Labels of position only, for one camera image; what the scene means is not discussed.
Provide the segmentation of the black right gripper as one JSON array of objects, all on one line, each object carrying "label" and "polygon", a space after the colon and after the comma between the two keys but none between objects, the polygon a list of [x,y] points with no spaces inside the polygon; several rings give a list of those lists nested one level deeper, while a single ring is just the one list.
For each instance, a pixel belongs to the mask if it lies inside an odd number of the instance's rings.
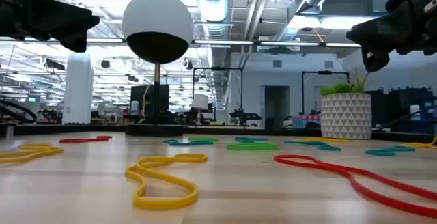
[{"label": "black right gripper", "polygon": [[346,38],[361,45],[363,64],[377,72],[389,61],[389,53],[436,53],[436,0],[388,0],[388,14],[355,25]]}]

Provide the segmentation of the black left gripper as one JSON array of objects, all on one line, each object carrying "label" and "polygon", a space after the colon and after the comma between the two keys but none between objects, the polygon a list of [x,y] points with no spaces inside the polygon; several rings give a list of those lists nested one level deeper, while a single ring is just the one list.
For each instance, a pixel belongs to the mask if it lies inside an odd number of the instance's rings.
[{"label": "black left gripper", "polygon": [[15,40],[54,38],[74,52],[87,48],[87,31],[100,18],[65,0],[1,0],[1,36]]}]

